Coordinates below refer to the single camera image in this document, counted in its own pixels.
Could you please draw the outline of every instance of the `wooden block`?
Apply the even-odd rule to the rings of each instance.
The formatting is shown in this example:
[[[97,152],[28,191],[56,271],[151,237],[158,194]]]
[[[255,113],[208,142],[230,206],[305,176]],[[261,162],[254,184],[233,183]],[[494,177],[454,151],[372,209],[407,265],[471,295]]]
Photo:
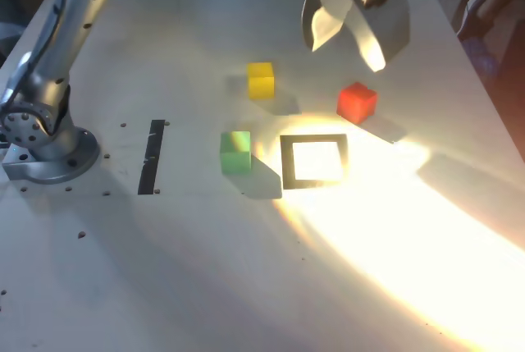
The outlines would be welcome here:
[[[268,99],[275,95],[275,79],[270,62],[248,64],[248,96],[251,99]]]
[[[337,114],[353,124],[360,124],[376,111],[377,93],[361,83],[343,89],[337,102]]]
[[[223,174],[245,174],[252,169],[250,133],[226,132],[221,135],[221,169]]]

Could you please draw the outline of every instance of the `white table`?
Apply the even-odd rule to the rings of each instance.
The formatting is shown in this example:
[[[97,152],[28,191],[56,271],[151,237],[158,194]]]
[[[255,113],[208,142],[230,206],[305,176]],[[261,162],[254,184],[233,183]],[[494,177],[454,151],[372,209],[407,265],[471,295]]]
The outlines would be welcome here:
[[[71,114],[111,158],[61,185],[0,172],[0,350],[523,350],[523,253],[494,231],[522,243],[525,167],[437,1],[408,1],[411,44],[374,75],[348,34],[304,47],[303,0],[108,0]],[[256,61],[276,104],[245,95]],[[398,144],[334,117],[355,80]],[[161,194],[138,196],[153,119]],[[243,127],[261,162],[226,178],[220,133]],[[347,133],[349,184],[277,199],[290,131]]]

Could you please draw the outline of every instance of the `red cube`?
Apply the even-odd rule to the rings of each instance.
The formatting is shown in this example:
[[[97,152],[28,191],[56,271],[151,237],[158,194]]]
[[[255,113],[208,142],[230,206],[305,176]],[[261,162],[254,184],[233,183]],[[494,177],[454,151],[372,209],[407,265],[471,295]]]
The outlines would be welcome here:
[[[357,125],[373,116],[376,104],[377,93],[361,83],[355,83],[339,94],[337,114]]]

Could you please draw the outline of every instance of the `black square frame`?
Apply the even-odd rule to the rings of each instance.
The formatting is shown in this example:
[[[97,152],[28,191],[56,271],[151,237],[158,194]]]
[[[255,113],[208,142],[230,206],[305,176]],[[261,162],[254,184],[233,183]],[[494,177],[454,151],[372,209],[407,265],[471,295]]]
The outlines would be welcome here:
[[[340,181],[324,180],[296,180],[294,164],[294,143],[322,143],[335,142],[339,149],[341,166],[345,176],[348,174],[348,141],[346,135],[282,135],[281,136],[281,162],[282,162],[282,188],[283,190],[300,190],[317,188],[320,186],[337,185]]]

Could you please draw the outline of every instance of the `yellow cube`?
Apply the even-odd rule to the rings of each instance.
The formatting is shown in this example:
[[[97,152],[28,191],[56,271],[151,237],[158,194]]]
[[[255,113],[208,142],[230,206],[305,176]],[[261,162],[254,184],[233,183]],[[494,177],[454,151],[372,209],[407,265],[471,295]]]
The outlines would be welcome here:
[[[248,64],[248,96],[251,99],[268,99],[275,95],[275,79],[270,62]]]

